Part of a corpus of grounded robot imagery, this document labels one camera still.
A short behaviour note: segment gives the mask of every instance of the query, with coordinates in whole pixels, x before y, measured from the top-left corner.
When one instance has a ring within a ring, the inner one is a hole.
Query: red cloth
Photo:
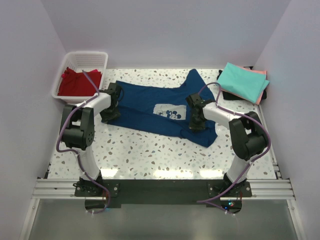
[[[102,76],[101,72],[95,69],[88,72],[88,75],[94,85],[99,88]],[[58,96],[88,97],[93,96],[96,92],[82,72],[75,72],[67,67],[61,77],[62,81],[59,86]]]

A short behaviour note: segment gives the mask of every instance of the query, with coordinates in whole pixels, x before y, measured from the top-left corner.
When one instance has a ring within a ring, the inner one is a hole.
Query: white enclosure wall
[[[255,68],[268,70],[262,108],[310,240],[320,236],[319,64],[320,1],[292,0]]]
[[[108,68],[252,66],[290,0],[42,0],[67,52]]]
[[[50,95],[65,50],[39,0],[0,7],[0,239],[16,240],[43,177],[62,106]]]

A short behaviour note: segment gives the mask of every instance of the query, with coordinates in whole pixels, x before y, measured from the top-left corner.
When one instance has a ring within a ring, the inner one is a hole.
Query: black mounting plate
[[[121,208],[122,204],[150,204],[150,205],[195,205],[198,200],[212,198],[225,187],[223,179],[104,179],[102,181],[111,195],[109,208]],[[249,182],[223,197],[251,197]],[[75,190],[75,197],[92,197],[86,191]],[[213,201],[221,206],[220,199]],[[103,208],[100,199],[86,200],[86,208]]]

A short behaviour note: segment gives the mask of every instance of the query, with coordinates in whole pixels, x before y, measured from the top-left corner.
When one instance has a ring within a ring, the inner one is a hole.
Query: blue t-shirt
[[[108,121],[108,124],[181,137],[204,147],[209,147],[217,138],[213,121],[206,121],[205,130],[193,132],[189,129],[191,114],[186,97],[205,85],[197,70],[192,69],[184,83],[175,88],[116,83],[124,90],[124,97],[118,104],[121,116]],[[208,88],[201,92],[201,97],[204,100],[214,99]]]

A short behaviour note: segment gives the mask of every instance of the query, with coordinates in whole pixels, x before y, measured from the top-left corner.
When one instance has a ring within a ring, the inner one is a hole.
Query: speckled white table
[[[188,72],[189,69],[108,69],[103,89],[116,80],[175,88],[184,82]],[[216,81],[219,73],[218,69],[198,69],[198,72],[206,83]],[[218,88],[214,85],[209,88],[217,96]],[[221,96],[219,103],[235,111],[257,112],[257,106],[245,100],[227,101]],[[92,149],[105,179],[222,179],[234,158],[229,130],[219,124],[215,128],[217,139],[206,148],[179,137],[107,125],[101,123],[100,115],[95,117],[94,123]],[[54,150],[48,178],[78,177],[79,168],[74,154]],[[276,178],[270,153],[253,164],[248,178]]]

